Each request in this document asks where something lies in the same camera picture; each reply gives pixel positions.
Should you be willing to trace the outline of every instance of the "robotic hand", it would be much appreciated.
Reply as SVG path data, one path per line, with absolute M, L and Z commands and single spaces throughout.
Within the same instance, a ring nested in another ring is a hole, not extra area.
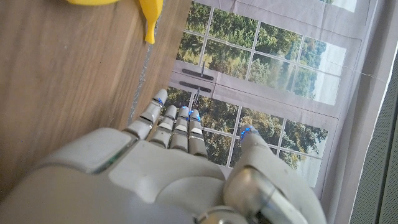
M 168 107 L 150 134 L 166 98 L 125 130 L 97 129 L 40 161 L 0 204 L 0 223 L 326 223 L 254 127 L 227 180 L 207 160 L 197 110 Z

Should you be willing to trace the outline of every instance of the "wooden table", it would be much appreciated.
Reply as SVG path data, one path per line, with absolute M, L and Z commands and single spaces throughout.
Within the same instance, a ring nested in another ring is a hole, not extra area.
M 190 2 L 165 2 L 137 108 L 167 87 Z M 0 199 L 60 146 L 126 126 L 149 47 L 145 26 L 139 0 L 0 1 Z

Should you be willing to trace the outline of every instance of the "green foliage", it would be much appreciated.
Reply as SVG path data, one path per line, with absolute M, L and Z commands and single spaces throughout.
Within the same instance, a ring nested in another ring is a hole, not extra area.
M 257 21 L 232 12 L 214 9 L 209 35 L 229 43 L 251 48 Z
M 229 167 L 234 167 L 238 160 L 242 156 L 241 141 L 235 139 L 234 149 L 232 151 L 231 161 L 229 162 Z
M 302 36 L 285 29 L 261 23 L 256 50 L 296 60 Z
M 269 75 L 269 66 L 267 62 L 261 63 L 259 58 L 253 60 L 249 76 L 250 82 L 267 85 Z
M 259 131 L 268 144 L 278 145 L 282 132 L 283 119 L 277 116 L 261 113 L 249 108 L 242 108 L 240 123 L 251 124 Z
M 312 68 L 319 68 L 321 55 L 326 50 L 326 43 L 306 37 L 303 43 L 300 63 Z
M 319 154 L 317 143 L 326 141 L 327 137 L 325 129 L 287 120 L 281 146 L 304 153 L 314 150 Z
M 198 105 L 192 108 L 199 111 L 203 127 L 233 133 L 238 106 L 200 96 Z
M 287 165 L 295 170 L 297 169 L 298 162 L 304 161 L 306 157 L 291 152 L 279 151 L 279 158 L 281 158 L 287 163 Z
M 177 107 L 177 110 L 182 106 L 188 106 L 191 98 L 191 93 L 188 91 L 179 90 L 177 88 L 169 87 L 167 89 L 167 100 L 164 104 L 161 114 L 166 112 L 166 108 L 171 105 Z
M 202 37 L 184 32 L 182 34 L 180 48 L 177 54 L 177 60 L 197 65 L 199 63 L 202 45 Z
M 190 31 L 205 34 L 210 9 L 210 6 L 192 2 L 185 28 Z
M 315 82 L 317 80 L 317 73 L 306 68 L 299 68 L 294 85 L 294 93 L 299 96 L 304 96 L 309 99 L 315 99 Z
M 244 79 L 250 52 L 208 40 L 203 57 L 207 68 Z
M 231 138 L 207 131 L 203 132 L 203 138 L 205 139 L 209 161 L 226 166 Z
M 290 91 L 294 66 L 270 57 L 254 54 L 249 81 L 278 90 Z

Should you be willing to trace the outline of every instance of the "yellow toy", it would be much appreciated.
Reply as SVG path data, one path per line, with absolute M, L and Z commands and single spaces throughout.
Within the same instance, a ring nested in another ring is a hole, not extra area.
M 145 41 L 154 44 L 156 20 L 162 12 L 163 0 L 139 0 L 139 2 L 148 22 L 148 31 L 145 36 Z
M 72 4 L 80 4 L 85 6 L 99 6 L 102 4 L 110 4 L 117 2 L 118 0 L 67 0 Z M 155 43 L 155 25 L 156 20 L 159 18 L 162 12 L 163 0 L 139 0 L 142 11 L 148 22 L 148 31 L 145 36 L 145 41 L 154 44 Z
M 110 4 L 117 2 L 118 0 L 67 0 L 72 4 L 81 4 L 85 6 L 99 6 L 102 4 Z

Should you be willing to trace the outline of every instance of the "gray wall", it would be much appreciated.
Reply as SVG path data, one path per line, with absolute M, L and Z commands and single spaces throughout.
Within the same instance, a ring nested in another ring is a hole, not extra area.
M 352 224 L 398 223 L 397 96 L 398 57 L 366 154 L 351 214 Z

